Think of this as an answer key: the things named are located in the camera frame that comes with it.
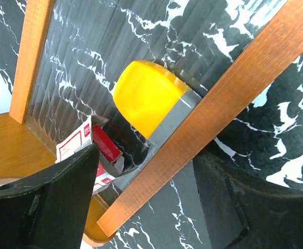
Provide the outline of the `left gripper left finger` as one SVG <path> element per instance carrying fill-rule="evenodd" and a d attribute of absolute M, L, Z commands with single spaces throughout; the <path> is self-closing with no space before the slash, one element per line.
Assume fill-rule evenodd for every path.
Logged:
<path fill-rule="evenodd" d="M 97 173 L 93 149 L 0 186 L 0 248 L 80 248 Z"/>

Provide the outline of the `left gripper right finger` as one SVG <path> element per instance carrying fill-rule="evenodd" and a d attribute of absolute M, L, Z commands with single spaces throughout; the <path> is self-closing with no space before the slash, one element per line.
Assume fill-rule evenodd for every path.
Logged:
<path fill-rule="evenodd" d="M 206 151 L 193 159 L 193 169 L 212 248 L 303 248 L 303 191 Z"/>

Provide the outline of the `orange wooden shelf rack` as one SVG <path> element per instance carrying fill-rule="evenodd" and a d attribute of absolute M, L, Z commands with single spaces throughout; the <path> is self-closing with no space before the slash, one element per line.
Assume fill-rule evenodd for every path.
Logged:
<path fill-rule="evenodd" d="M 101 248 L 212 248 L 193 159 L 209 152 L 303 191 L 303 1 L 0 1 L 18 20 L 12 93 L 0 115 L 0 185 L 54 164 L 56 145 L 92 115 L 124 171 L 93 194 L 82 240 Z M 159 64 L 201 101 L 156 148 L 118 111 L 133 61 Z"/>

